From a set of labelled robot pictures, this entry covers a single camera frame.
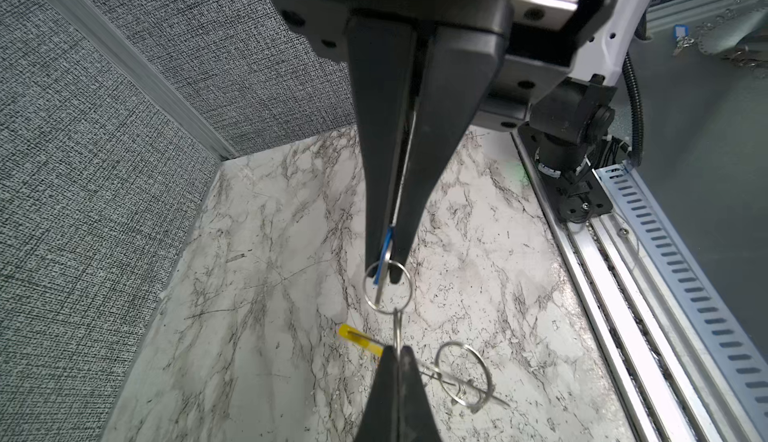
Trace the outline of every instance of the silver key ring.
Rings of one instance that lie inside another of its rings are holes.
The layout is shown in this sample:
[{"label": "silver key ring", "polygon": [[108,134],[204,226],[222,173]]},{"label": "silver key ring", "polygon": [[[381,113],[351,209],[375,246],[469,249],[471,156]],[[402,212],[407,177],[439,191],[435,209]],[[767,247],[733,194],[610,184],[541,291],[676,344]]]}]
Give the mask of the silver key ring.
[{"label": "silver key ring", "polygon": [[[391,312],[382,310],[379,308],[379,305],[375,304],[370,297],[368,296],[368,291],[366,291],[366,283],[368,282],[368,274],[371,273],[371,271],[379,266],[379,261],[374,262],[370,265],[368,269],[362,274],[362,294],[366,296],[366,302],[368,305],[371,306],[371,309],[375,310],[379,314],[385,314],[385,315],[394,315],[395,313],[402,312],[403,309],[408,307],[408,304],[411,303],[411,299],[413,298],[413,278],[410,274],[408,274],[408,271],[405,267],[402,266],[401,263],[398,263],[396,261],[393,261],[391,259],[387,260],[388,265],[394,265],[398,269],[402,270],[402,273],[406,276],[406,280],[408,281],[408,300],[406,300],[406,303],[402,305],[402,307],[399,307],[398,309],[394,309]],[[383,285],[384,281],[379,280],[379,286]]]},{"label": "silver key ring", "polygon": [[[480,393],[483,394],[483,396],[475,402],[475,404],[471,404],[467,402],[466,400],[459,398],[457,394],[453,394],[446,385],[443,383],[443,372],[440,370],[440,353],[442,350],[448,346],[456,346],[459,348],[462,348],[466,351],[468,351],[472,356],[475,358],[475,360],[480,364],[480,367],[482,367],[482,371],[485,373],[485,381],[487,383],[486,387],[487,390],[480,390]],[[484,405],[488,403],[489,400],[491,400],[491,397],[493,396],[493,381],[491,379],[491,371],[488,369],[488,366],[485,364],[485,360],[482,360],[482,357],[480,354],[475,351],[472,346],[465,344],[464,342],[459,341],[449,341],[445,344],[441,345],[439,349],[437,349],[437,354],[435,354],[435,366],[438,368],[438,382],[440,383],[440,387],[442,387],[443,390],[446,391],[446,394],[448,396],[455,400],[457,403],[463,405],[467,409],[471,410],[472,412],[476,412],[483,408]]]}]

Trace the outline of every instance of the white marble tabletop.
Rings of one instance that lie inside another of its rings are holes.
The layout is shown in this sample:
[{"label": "white marble tabletop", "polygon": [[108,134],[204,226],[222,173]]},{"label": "white marble tabletop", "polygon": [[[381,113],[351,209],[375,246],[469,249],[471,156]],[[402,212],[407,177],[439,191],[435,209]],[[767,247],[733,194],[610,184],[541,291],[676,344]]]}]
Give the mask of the white marble tabletop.
[{"label": "white marble tabletop", "polygon": [[[391,340],[362,298],[365,186],[354,130],[225,162],[105,440],[352,440]],[[449,440],[633,440],[508,134],[471,129],[427,205],[406,344],[461,340],[496,395],[477,414],[424,378]]]}]

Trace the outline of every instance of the marble vein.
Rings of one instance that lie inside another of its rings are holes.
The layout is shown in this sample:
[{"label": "marble vein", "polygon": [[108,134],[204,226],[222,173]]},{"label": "marble vein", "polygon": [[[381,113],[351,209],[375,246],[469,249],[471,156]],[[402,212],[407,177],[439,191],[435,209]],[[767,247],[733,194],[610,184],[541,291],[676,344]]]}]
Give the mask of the marble vein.
[{"label": "marble vein", "polygon": [[[365,185],[354,130],[222,165],[104,440],[352,440],[390,340],[362,297]],[[462,340],[511,410],[477,414],[424,378],[443,440],[633,440],[507,134],[470,130],[426,207],[404,340]]]}]

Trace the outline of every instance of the perforated metal strip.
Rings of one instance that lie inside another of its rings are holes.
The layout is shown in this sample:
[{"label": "perforated metal strip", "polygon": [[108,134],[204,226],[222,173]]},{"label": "perforated metal strip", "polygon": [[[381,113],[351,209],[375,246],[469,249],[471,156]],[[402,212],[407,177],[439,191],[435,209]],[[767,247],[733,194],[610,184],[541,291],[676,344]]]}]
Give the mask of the perforated metal strip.
[{"label": "perforated metal strip", "polygon": [[623,165],[598,169],[635,236],[685,311],[764,440],[768,440],[768,364],[731,314],[648,188]]}]

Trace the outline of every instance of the gray fabric panel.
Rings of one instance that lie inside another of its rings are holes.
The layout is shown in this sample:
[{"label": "gray fabric panel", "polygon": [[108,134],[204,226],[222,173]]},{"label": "gray fabric panel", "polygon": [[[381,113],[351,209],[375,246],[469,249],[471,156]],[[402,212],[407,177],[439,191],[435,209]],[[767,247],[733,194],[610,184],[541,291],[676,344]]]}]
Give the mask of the gray fabric panel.
[{"label": "gray fabric panel", "polygon": [[0,21],[0,440],[96,440],[218,161],[43,0]]},{"label": "gray fabric panel", "polygon": [[270,0],[91,0],[240,153],[354,122],[346,67]]}]

